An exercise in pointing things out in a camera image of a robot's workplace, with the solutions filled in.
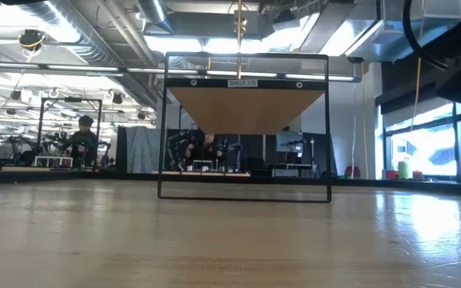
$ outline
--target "wooden panel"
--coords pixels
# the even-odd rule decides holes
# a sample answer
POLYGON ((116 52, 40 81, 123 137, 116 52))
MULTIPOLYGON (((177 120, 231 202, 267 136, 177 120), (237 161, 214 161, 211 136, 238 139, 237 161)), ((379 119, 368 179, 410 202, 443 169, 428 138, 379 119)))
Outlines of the wooden panel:
MULTIPOLYGON (((324 194, 163 184, 185 196, 324 194)), ((459 197, 347 186, 318 205, 158 200, 156 189, 118 180, 0 185, 0 287, 461 288, 459 197)))
POLYGON ((172 87, 205 133, 277 134, 324 91, 172 87))

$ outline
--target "white label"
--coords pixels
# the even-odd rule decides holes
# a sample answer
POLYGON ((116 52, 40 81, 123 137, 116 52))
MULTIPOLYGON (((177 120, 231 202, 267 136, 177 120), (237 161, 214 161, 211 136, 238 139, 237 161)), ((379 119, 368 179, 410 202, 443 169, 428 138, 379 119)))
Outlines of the white label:
POLYGON ((240 88, 240 87, 257 87, 257 80, 229 80, 227 87, 240 88))

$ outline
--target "black metal frame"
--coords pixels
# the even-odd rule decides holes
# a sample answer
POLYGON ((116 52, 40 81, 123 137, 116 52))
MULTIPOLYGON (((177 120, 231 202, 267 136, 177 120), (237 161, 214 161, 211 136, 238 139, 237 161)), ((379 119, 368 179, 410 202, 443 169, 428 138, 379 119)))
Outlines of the black metal frame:
POLYGON ((182 200, 215 200, 215 201, 249 201, 249 202, 304 202, 304 203, 330 203, 332 200, 332 177, 331 177, 331 133, 330 133, 330 92, 329 92, 329 64, 327 55, 319 54, 211 54, 206 52, 168 52, 165 55, 165 74, 162 98, 167 99, 168 88, 172 86, 181 87, 220 87, 227 88, 228 80, 230 79, 206 79, 198 78, 196 81, 189 78, 169 78, 169 60, 170 57, 200 57, 200 58, 287 58, 287 59, 309 59, 322 60, 325 62, 325 78, 323 81, 307 81, 307 80, 282 80, 259 79, 259 89, 292 89, 292 90, 324 90, 325 91, 325 135, 327 136, 327 179, 322 180, 322 184, 327 186, 327 199, 325 200, 287 200, 287 199, 253 199, 253 198, 217 198, 217 197, 178 197, 165 196, 162 194, 162 179, 163 179, 163 162, 165 158, 165 138, 166 138, 166 101, 162 101, 161 115, 161 140, 159 147, 159 164, 158 164, 158 198, 164 199, 182 199, 182 200))
MULTIPOLYGON (((38 120, 38 133, 37 133, 37 147, 40 147, 42 140, 42 126, 44 121, 44 113, 46 112, 46 102, 47 101, 66 101, 68 102, 70 98, 42 98, 42 103, 40 104, 40 118, 38 120)), ((101 117, 102 117, 102 100, 101 99, 75 99, 76 101, 71 102, 97 102, 99 104, 98 117, 97 117, 97 139, 99 139, 99 132, 101 130, 101 117)), ((97 163, 94 164, 93 171, 97 169, 97 163)))

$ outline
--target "ceiling light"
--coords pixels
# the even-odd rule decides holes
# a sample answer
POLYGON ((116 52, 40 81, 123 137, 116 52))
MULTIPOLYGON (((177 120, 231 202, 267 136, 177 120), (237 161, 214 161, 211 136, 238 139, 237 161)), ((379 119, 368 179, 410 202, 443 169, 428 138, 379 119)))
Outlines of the ceiling light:
POLYGON ((74 65, 48 65, 52 70, 76 70, 76 71, 94 71, 94 72, 116 72, 117 67, 97 67, 97 66, 74 66, 74 65))
MULTIPOLYGON (((220 71, 220 70, 208 70, 208 75, 214 76, 235 76, 235 71, 220 71)), ((260 77, 260 78, 275 78, 277 77, 276 73, 262 73, 262 72, 242 72, 242 76, 245 77, 260 77)))
POLYGON ((88 77, 124 77, 124 73, 86 72, 88 77))
POLYGON ((235 76, 235 71, 217 71, 217 70, 208 70, 206 72, 208 75, 215 75, 215 76, 235 76))
MULTIPOLYGON (((315 74, 286 74, 286 78, 289 79, 304 79, 304 80, 325 80, 325 75, 315 74)), ((329 81, 342 81, 342 82, 353 82, 355 77, 350 76, 328 76, 329 81)))
POLYGON ((242 72, 241 75, 248 76, 248 77, 264 77, 264 78, 277 77, 276 73, 263 73, 263 72, 242 72))
POLYGON ((26 63, 4 63, 0 62, 0 68, 15 68, 15 69, 38 69, 37 64, 26 63))
POLYGON ((367 31, 353 46, 351 46, 346 52, 344 52, 345 55, 352 54, 359 48, 369 37, 371 37, 372 34, 374 34, 378 29, 380 29, 383 26, 383 21, 378 21, 369 31, 367 31))
POLYGON ((198 74, 198 71, 186 69, 169 69, 168 74, 198 74))
POLYGON ((163 68, 127 68, 127 71, 131 73, 165 73, 163 68))

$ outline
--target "person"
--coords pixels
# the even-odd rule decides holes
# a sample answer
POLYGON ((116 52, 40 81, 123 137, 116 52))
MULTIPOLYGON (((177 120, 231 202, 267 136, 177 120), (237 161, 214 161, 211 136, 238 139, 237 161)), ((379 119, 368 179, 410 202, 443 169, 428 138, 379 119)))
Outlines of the person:
POLYGON ((218 150, 216 141, 214 140, 214 134, 204 134, 204 141, 191 143, 186 148, 184 154, 186 159, 193 160, 209 160, 214 161, 216 159, 223 159, 223 152, 218 150))
POLYGON ((92 166, 92 163, 97 159, 98 138, 97 135, 90 130, 94 119, 88 115, 79 118, 79 131, 75 132, 60 148, 66 150, 69 146, 72 147, 70 156, 73 158, 73 167, 80 168, 84 166, 92 166))

